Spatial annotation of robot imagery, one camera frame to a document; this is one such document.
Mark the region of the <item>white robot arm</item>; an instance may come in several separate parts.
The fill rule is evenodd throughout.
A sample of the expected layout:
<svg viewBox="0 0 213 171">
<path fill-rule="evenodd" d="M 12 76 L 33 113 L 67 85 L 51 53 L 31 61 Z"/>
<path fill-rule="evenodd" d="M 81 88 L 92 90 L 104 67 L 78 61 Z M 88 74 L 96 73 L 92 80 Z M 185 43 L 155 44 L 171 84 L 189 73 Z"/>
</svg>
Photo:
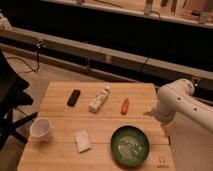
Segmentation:
<svg viewBox="0 0 213 171">
<path fill-rule="evenodd" d="M 157 90 L 157 101 L 145 115 L 162 125 L 169 124 L 179 112 L 213 134 L 213 107 L 193 97 L 195 87 L 188 79 L 178 79 Z"/>
</svg>

